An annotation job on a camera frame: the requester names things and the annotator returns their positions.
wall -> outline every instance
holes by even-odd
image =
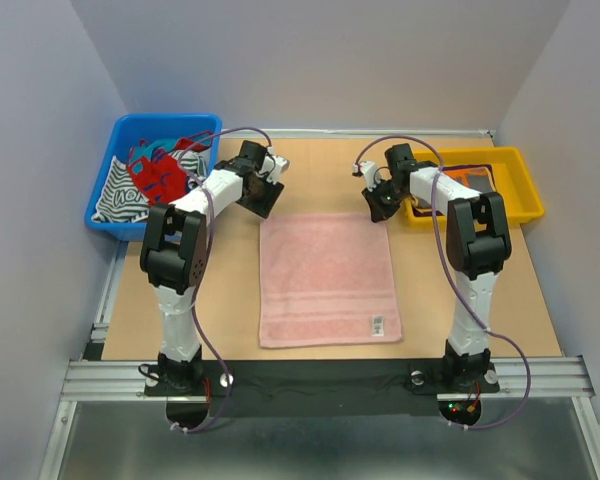
[[[113,243],[82,215],[125,109],[69,2],[0,0],[0,479],[37,478]]]
[[[583,354],[600,418],[600,0],[573,0],[497,141],[519,146],[547,215],[526,230],[561,345]]]
[[[568,0],[72,0],[130,111],[495,128]]]

blue bin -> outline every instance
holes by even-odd
[[[214,133],[222,129],[222,120],[211,113],[132,113],[120,118],[113,127],[102,166],[93,187],[84,220],[89,228],[104,230],[115,238],[129,242],[139,242],[144,238],[145,223],[97,223],[91,220],[96,212],[96,202],[107,180],[111,159],[126,162],[129,149],[139,144],[141,139],[149,143],[162,138],[180,138],[210,130]],[[218,155],[218,141],[213,142],[209,156],[209,168],[213,168]]]

yellow plastic container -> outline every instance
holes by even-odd
[[[520,225],[544,215],[544,206],[536,190],[527,165],[515,147],[460,148],[440,150],[445,166],[491,165],[496,191],[504,199],[509,225]],[[414,152],[418,161],[438,163],[429,151]],[[432,218],[417,217],[409,201],[405,202],[407,224],[411,227],[433,228]],[[447,219],[438,215],[441,226]]]

robotic arm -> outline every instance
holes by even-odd
[[[179,394],[194,388],[202,374],[200,362],[194,361],[200,341],[190,310],[208,259],[209,199],[214,217],[236,202],[267,218],[284,189],[278,179],[288,167],[288,160],[244,141],[238,156],[219,162],[202,187],[150,210],[140,268],[155,289],[163,329],[158,364],[151,374]],[[181,233],[179,244],[168,239],[176,233]]]
[[[354,165],[354,176],[365,179],[367,186],[362,195],[373,222],[393,216],[409,195],[431,203],[433,180],[438,171],[431,162],[418,162],[409,144],[389,148],[385,158],[389,180],[378,175],[379,168],[373,162]],[[458,289],[488,327],[493,287],[504,261],[511,255],[504,201],[498,193],[480,193],[444,174],[438,178],[435,195],[437,210],[447,217],[447,257],[456,272]],[[454,384],[475,381],[487,372],[490,356],[487,332],[456,300],[442,362],[445,381]]]

towel tag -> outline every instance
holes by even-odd
[[[384,337],[384,316],[374,315],[371,322],[371,336]]]

